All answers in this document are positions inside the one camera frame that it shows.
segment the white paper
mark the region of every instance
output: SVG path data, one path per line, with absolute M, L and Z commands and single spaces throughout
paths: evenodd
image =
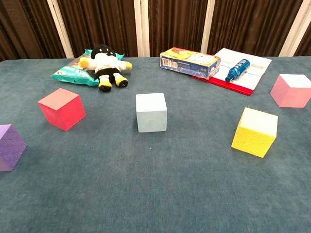
M 247 59 L 250 62 L 250 67 L 237 80 L 231 83 L 254 90 L 260 81 L 262 75 L 266 72 L 270 59 L 257 57 L 241 52 L 236 52 L 228 49 L 221 49 L 215 56 L 220 57 L 219 71 L 213 76 L 216 79 L 225 80 L 229 70 L 234 67 L 240 60 Z

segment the yellow cube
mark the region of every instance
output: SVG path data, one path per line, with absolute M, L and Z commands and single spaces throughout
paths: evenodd
M 231 147 L 263 158 L 276 139 L 277 116 L 245 108 Z

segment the plush toy's head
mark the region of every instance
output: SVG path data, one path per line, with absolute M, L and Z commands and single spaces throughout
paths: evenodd
M 91 53 L 91 58 L 95 59 L 95 56 L 98 53 L 105 53 L 107 56 L 116 56 L 116 53 L 113 51 L 113 49 L 107 45 L 99 45 L 95 47 Z

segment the teal plastic bag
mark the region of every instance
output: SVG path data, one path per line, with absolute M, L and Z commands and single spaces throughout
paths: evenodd
M 91 57 L 92 50 L 85 50 L 85 53 L 74 59 L 68 65 L 60 68 L 51 77 L 55 80 L 74 84 L 86 84 L 89 86 L 98 86 L 99 81 L 95 78 L 95 72 L 93 70 L 85 70 L 78 66 L 81 57 Z M 123 55 L 117 54 L 118 60 L 122 60 Z

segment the red cube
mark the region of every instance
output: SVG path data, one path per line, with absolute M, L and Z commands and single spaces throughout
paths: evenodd
M 39 100 L 38 104 L 48 122 L 64 131 L 86 116 L 80 96 L 63 88 Z

